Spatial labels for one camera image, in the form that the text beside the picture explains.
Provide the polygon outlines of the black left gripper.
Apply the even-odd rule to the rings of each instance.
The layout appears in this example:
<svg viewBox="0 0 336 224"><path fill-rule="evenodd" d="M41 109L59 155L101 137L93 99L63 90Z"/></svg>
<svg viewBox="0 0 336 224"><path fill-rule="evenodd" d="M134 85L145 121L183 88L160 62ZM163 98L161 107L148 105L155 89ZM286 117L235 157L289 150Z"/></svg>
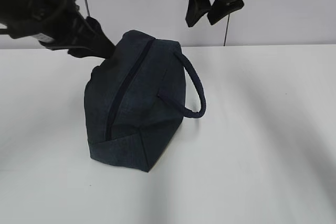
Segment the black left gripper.
<svg viewBox="0 0 336 224"><path fill-rule="evenodd" d="M100 23L80 14L76 0L1 0L1 24L1 35L34 37L50 50L68 49L75 58L109 59L115 51Z"/></svg>

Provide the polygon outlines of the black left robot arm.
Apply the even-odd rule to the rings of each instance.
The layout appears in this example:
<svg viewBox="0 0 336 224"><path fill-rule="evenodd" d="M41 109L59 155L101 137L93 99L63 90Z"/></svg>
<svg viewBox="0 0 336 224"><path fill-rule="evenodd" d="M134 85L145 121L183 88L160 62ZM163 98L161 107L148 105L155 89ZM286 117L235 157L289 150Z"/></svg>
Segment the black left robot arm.
<svg viewBox="0 0 336 224"><path fill-rule="evenodd" d="M96 19L83 17L76 1L1 0L1 35L33 37L49 50L67 50L76 58L110 58L115 45Z"/></svg>

